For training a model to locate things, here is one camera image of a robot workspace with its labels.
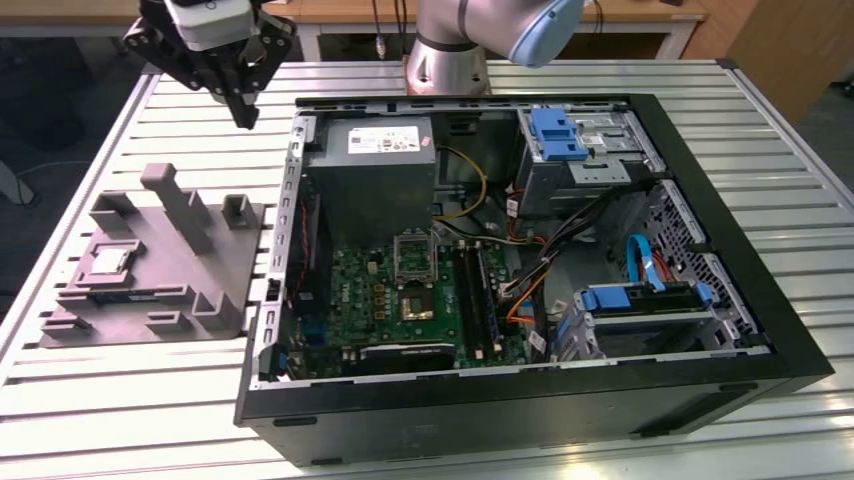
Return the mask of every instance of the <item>label sticker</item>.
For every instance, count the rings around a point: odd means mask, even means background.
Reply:
[[[519,202],[508,198],[507,199],[507,216],[511,218],[516,218],[517,215],[519,215]]]
[[[540,337],[539,333],[533,330],[531,330],[528,335],[528,343],[536,350],[539,350],[539,353],[545,353],[545,339]]]
[[[604,145],[604,140],[601,139],[601,135],[596,133],[583,133],[581,143],[584,145]]]
[[[417,127],[368,127],[349,130],[347,153],[401,153],[421,149]]]

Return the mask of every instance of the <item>green circuit board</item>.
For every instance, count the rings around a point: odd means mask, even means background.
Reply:
[[[401,296],[407,297],[412,285],[395,283],[393,247],[348,248],[333,252],[327,349],[408,342],[449,343],[456,348],[455,368],[525,362],[524,339],[520,335],[501,337],[500,354],[481,359],[469,358],[467,355],[465,328],[455,284],[453,248],[440,246],[435,249],[436,280],[432,284],[416,287],[421,289],[423,295],[432,299],[432,318],[408,321],[404,320],[400,299]],[[401,249],[401,253],[400,269],[423,270],[423,256],[419,257],[417,252],[412,250]],[[503,250],[488,245],[481,253],[488,281],[497,288],[508,279]],[[412,310],[420,311],[425,305],[417,307]],[[335,377],[340,373],[336,372],[340,367],[329,360],[328,355],[323,359],[315,358],[315,363],[319,377]]]

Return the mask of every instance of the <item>open computer tower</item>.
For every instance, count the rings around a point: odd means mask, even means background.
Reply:
[[[832,373],[654,96],[297,105],[235,415],[295,465],[682,434]]]

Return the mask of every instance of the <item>slotted aluminum table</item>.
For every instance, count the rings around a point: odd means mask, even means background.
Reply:
[[[295,98],[399,95],[401,68],[283,66],[251,132],[233,127],[209,95],[144,75],[0,330],[0,478],[718,480],[854,471],[852,197],[742,73],[714,62],[659,61],[561,62],[536,71],[492,63],[489,73],[496,94],[658,95],[836,374],[687,437],[297,471],[251,430],[232,426],[244,338],[45,350],[34,348],[38,314],[53,309],[94,229],[85,212],[97,192],[124,190],[137,205],[153,203],[140,171],[146,162],[172,162],[178,184],[205,201],[240,192],[273,204]],[[269,243],[264,235],[261,247]],[[256,262],[260,272],[267,255]],[[251,300],[263,292],[256,280]]]

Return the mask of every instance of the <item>power supply label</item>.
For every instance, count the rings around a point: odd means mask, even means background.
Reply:
[[[349,130],[347,153],[404,153],[421,149],[417,127],[365,127]]]

